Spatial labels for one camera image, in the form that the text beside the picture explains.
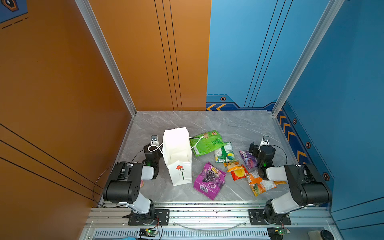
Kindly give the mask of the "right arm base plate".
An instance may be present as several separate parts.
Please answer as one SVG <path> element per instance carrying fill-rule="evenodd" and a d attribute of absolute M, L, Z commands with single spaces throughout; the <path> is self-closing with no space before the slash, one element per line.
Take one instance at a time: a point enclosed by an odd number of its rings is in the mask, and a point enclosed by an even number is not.
<path fill-rule="evenodd" d="M 288 214 L 266 213 L 262 209 L 249 209 L 249 220 L 252 226 L 285 225 L 292 224 Z"/>

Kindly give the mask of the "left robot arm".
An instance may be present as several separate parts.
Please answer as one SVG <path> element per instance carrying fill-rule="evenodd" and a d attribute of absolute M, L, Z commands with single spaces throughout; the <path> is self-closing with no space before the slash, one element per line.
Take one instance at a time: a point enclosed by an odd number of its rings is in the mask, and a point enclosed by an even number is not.
<path fill-rule="evenodd" d="M 114 164 L 103 190 L 103 199 L 132 210 L 132 217 L 145 225 L 157 222 L 154 202 L 140 193 L 143 180 L 155 180 L 159 174 L 162 146 L 144 146 L 145 160 L 140 163 Z"/>

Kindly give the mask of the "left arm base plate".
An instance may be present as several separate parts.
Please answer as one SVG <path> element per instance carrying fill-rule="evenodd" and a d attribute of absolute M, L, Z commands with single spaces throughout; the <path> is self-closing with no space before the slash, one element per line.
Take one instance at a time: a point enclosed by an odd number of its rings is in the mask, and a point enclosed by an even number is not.
<path fill-rule="evenodd" d="M 170 210 L 169 209 L 155 209 L 148 214 L 132 214 L 129 218 L 129 226 L 152 226 L 156 224 L 161 224 L 162 226 L 167 226 L 170 220 Z"/>

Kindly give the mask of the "green snack bag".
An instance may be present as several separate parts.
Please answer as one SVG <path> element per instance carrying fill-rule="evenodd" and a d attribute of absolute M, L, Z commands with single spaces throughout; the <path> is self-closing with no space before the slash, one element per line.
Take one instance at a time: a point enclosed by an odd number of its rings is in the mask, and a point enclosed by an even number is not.
<path fill-rule="evenodd" d="M 196 157 L 214 152 L 225 144 L 222 136 L 216 130 L 190 137 L 191 149 Z"/>

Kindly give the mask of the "white paper bag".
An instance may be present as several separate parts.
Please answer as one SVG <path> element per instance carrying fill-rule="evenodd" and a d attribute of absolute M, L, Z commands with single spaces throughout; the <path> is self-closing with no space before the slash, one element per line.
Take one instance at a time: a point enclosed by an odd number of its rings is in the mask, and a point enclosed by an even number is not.
<path fill-rule="evenodd" d="M 165 130 L 163 142 L 159 146 L 151 144 L 145 150 L 159 150 L 171 177 L 173 186 L 192 182 L 192 146 L 187 128 Z"/>

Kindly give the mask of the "magenta grape snack bag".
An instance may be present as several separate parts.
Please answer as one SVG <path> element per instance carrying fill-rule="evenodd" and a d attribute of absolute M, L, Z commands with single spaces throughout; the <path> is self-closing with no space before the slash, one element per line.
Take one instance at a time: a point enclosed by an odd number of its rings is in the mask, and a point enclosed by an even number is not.
<path fill-rule="evenodd" d="M 194 182 L 194 189 L 214 200 L 225 184 L 226 174 L 211 163 L 206 163 Z"/>

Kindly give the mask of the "orange white snack bag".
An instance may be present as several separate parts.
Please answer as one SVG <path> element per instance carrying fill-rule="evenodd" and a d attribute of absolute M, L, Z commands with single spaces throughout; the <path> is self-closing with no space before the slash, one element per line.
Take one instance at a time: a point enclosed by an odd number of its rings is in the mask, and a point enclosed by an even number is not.
<path fill-rule="evenodd" d="M 274 181 L 263 180 L 257 170 L 248 173 L 246 179 L 255 197 L 277 187 Z"/>

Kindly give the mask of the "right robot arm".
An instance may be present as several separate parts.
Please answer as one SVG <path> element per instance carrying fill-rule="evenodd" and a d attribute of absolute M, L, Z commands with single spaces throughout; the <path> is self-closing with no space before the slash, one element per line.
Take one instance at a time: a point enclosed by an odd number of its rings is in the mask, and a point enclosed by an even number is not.
<path fill-rule="evenodd" d="M 274 166 L 276 149 L 268 142 L 250 144 L 251 156 L 257 169 L 247 176 L 255 196 L 273 189 L 277 184 L 288 184 L 289 192 L 268 200 L 263 209 L 250 209 L 252 225 L 290 225 L 290 213 L 308 205 L 322 205 L 332 201 L 332 191 L 314 165 Z"/>

